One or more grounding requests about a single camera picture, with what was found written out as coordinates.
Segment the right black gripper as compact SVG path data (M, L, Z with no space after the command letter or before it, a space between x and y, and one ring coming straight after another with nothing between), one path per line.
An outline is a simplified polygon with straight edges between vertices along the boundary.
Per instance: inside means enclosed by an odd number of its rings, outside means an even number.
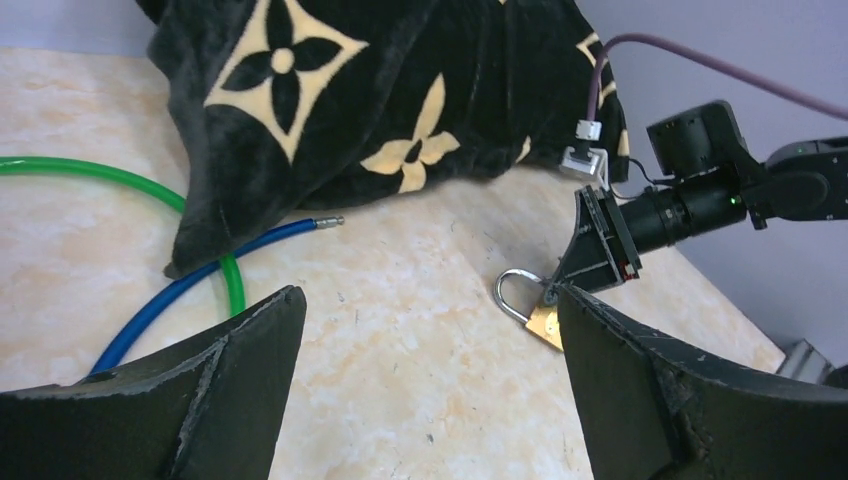
M575 199L574 233L548 281L598 293L638 279L639 253L615 199L592 187Z

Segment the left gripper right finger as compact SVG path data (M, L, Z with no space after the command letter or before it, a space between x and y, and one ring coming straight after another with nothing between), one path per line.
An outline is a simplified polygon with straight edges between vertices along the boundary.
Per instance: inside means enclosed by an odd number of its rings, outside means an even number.
M727 360L587 292L558 293L597 479L843 479L847 393Z

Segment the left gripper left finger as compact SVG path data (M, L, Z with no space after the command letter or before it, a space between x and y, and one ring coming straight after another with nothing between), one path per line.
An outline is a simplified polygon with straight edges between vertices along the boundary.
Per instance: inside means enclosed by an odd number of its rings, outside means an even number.
M287 286L238 316L69 385L1 396L5 479L265 479L302 341Z

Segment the large brass padlock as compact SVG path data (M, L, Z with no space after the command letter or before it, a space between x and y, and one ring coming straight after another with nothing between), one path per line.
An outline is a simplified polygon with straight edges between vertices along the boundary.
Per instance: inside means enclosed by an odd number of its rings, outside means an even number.
M520 268L507 269L499 274L494 281L492 293L495 304L502 312L521 324L527 332L531 333L537 339L544 342L554 350L563 353L564 349L556 306L549 303L545 295L542 294L529 314L520 312L503 296L503 285L505 281L511 277L521 277L529 280L542 286L544 291L548 286L548 281L546 279L533 272Z

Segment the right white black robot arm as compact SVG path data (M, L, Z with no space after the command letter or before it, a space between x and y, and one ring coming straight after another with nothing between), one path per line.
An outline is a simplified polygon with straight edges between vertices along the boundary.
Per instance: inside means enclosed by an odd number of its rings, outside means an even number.
M596 293L636 279L641 255L751 221L847 217L847 139L788 144L766 161L748 151L728 102L712 101L649 126L664 179L625 199L610 188L577 191L576 225L547 282Z

